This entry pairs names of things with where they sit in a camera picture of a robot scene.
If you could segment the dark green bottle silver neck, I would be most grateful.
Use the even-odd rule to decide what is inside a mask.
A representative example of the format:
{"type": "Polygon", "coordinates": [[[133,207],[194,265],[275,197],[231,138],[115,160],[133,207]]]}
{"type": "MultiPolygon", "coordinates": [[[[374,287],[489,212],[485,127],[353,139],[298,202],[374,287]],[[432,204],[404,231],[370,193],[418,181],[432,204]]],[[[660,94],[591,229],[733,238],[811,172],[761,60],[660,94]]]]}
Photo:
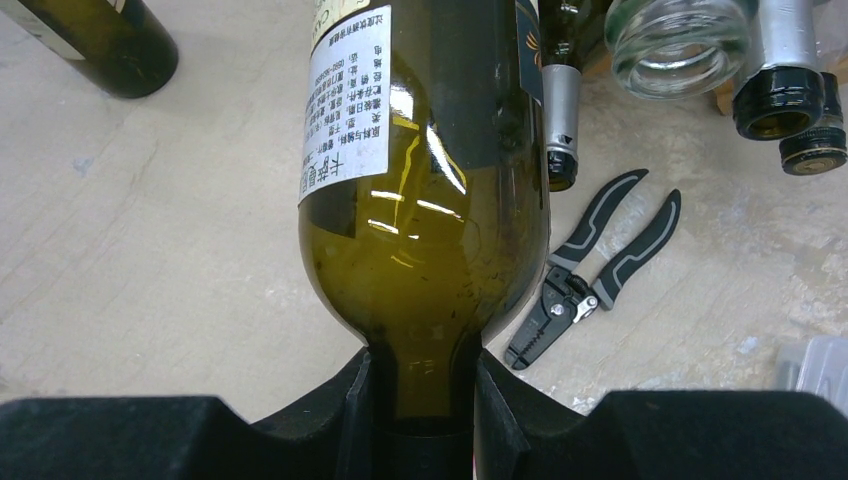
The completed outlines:
{"type": "Polygon", "coordinates": [[[578,115],[585,70],[606,55],[604,25],[611,3],[540,0],[544,148],[552,192],[571,188],[578,173],[578,115]]]}

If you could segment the dark green bottle back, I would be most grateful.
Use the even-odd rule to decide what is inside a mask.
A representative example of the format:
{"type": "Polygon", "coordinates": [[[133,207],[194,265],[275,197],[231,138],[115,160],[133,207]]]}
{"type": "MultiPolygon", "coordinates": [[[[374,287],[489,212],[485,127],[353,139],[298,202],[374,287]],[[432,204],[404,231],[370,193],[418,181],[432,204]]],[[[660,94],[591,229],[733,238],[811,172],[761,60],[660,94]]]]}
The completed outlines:
{"type": "Polygon", "coordinates": [[[371,356],[374,421],[473,423],[482,346],[548,249],[532,1],[320,1],[299,235],[308,277],[371,356]]]}

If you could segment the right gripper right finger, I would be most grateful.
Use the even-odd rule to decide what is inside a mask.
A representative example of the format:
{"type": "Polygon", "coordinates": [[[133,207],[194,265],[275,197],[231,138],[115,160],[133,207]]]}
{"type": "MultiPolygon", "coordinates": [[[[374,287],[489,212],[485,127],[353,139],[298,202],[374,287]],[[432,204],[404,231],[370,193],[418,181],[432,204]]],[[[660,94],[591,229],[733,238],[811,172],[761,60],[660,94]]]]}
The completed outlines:
{"type": "Polygon", "coordinates": [[[491,353],[477,367],[481,479],[843,479],[847,420],[787,391],[613,391],[581,415],[491,353]]]}

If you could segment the square clear whisky bottle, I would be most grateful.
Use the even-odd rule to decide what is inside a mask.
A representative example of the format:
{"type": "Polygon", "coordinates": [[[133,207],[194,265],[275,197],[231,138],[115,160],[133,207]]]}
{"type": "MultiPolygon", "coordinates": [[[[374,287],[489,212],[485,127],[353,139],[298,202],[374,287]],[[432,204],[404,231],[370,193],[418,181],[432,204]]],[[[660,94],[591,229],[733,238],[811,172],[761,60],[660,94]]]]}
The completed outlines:
{"type": "Polygon", "coordinates": [[[823,72],[823,114],[804,132],[779,143],[781,166],[786,174],[809,176],[839,168],[847,162],[846,132],[837,77],[823,72]]]}

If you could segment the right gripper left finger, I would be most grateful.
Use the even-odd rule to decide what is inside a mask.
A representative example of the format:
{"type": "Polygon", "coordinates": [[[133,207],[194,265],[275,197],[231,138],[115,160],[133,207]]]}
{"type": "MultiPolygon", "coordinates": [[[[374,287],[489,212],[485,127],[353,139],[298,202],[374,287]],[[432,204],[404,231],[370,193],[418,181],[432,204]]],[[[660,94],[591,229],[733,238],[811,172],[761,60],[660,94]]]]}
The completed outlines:
{"type": "Polygon", "coordinates": [[[24,398],[1,406],[4,479],[332,479],[366,354],[249,423],[217,396],[24,398]]]}

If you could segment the clear glass bottle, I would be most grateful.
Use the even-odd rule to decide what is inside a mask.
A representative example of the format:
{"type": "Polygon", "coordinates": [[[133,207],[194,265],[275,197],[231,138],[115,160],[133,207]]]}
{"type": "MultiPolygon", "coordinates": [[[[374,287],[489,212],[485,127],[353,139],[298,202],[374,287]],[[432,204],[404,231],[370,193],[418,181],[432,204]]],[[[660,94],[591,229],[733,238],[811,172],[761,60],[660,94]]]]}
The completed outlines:
{"type": "Polygon", "coordinates": [[[615,1],[604,25],[612,74],[644,99],[710,91],[742,67],[758,8],[750,0],[615,1]]]}

